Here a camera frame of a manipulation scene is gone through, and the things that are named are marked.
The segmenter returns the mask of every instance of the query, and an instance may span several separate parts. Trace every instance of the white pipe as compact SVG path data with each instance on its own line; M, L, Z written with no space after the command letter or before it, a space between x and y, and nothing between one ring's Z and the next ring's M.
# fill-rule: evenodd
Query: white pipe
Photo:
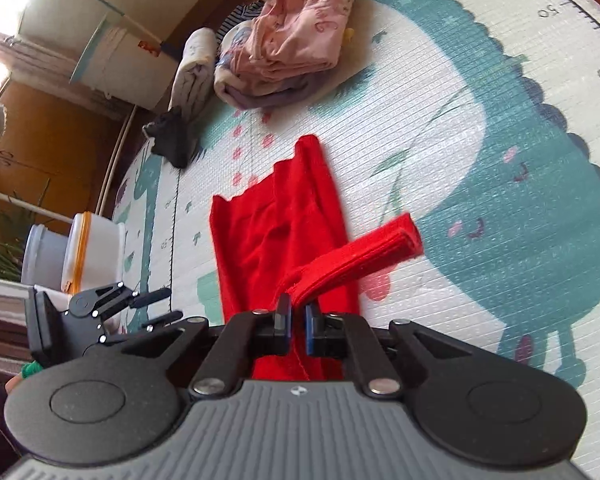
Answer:
M74 221L71 218L66 216L62 216L58 213L54 213L53 211L49 211L47 209L42 209L37 205L30 204L29 202L24 202L23 200L19 200L9 195L5 195L4 193L0 193L0 200L4 202L9 202L11 204L23 207L24 209L28 209L29 211L33 211L39 215L46 216L48 218L52 218L53 220L59 220L61 222L66 222L67 224L72 224Z
M129 121L126 124L125 131L122 133L122 139L120 139L120 145L116 153L113 154L113 163L111 165L111 172L109 173L109 178L105 183L105 189L103 193L102 204L100 204L100 210L96 211L97 215L102 214L102 210L104 209L104 204L107 200L107 195L109 194L109 188L111 187L111 181L113 180L113 174L116 171L116 166L118 165L118 159L120 158L120 152L122 151L122 146L125 143L126 134L129 133L129 129L131 128L131 123L134 121L134 117L136 116L136 110L138 110L138 106L134 105L134 109L131 110L131 116L129 117Z
M111 157L109 157L109 164L107 165L107 171L104 174L104 179L102 181L102 187L100 188L100 194L98 195L98 203L96 204L95 212L98 215L100 214L100 211L104 207L102 205L105 201L104 193L105 193L105 188L106 188L107 182L109 181L109 175L111 174L111 167L113 166L113 160L116 156L116 153L120 149L120 141L122 140L122 136L124 135L124 133L126 131L126 126L129 124L129 121L131 119L131 113L132 113L132 111L128 113L125 121L122 123L122 127L120 128L118 138L116 139L116 145L113 147L113 152L111 153Z

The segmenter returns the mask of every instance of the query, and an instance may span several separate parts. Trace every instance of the curtain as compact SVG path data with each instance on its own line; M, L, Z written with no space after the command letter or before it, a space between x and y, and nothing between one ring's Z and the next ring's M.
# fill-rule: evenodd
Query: curtain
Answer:
M84 108L121 120L128 104L107 99L87 86L70 84L76 61L27 40L0 32L0 63L11 71L11 79L55 95Z

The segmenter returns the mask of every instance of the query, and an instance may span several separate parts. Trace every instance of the play mat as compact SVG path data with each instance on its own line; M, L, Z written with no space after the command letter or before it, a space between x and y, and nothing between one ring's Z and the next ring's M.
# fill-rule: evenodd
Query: play mat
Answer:
M169 309L223 322L211 197L242 193L311 132L351 238L409 211L424 239L424 257L361 282L369 323L414 319L576 386L589 421L574 460L600 479L600 6L357 0L349 27L307 102L263 114L213 98L188 170L138 155L114 214L125 283L173 295L126 329Z

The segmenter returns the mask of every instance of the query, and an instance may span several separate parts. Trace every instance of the wooden cabinet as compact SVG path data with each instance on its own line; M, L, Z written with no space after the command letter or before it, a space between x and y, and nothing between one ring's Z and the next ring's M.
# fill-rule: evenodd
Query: wooden cabinet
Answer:
M86 184L102 146L120 131L120 124L107 117L17 82L10 83L0 102L7 108L0 153Z
M0 192L15 191L36 204L49 179L42 207L69 218L85 211L91 193L100 190L101 183L94 182L98 162L109 160L121 125L17 82L10 83L0 102L7 108L0 138ZM8 208L0 202L0 209ZM70 228L42 217L36 222L62 234Z

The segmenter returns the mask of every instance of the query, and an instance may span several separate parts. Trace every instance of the black round disc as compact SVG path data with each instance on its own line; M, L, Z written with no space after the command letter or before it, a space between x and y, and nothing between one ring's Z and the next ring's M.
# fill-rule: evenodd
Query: black round disc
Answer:
M413 413L440 446L473 462L524 469L570 457L587 414L560 379L502 360L440 368L418 389Z
M96 465L151 446L180 411L176 389L152 360L103 352L27 378L9 395L4 416L34 455Z

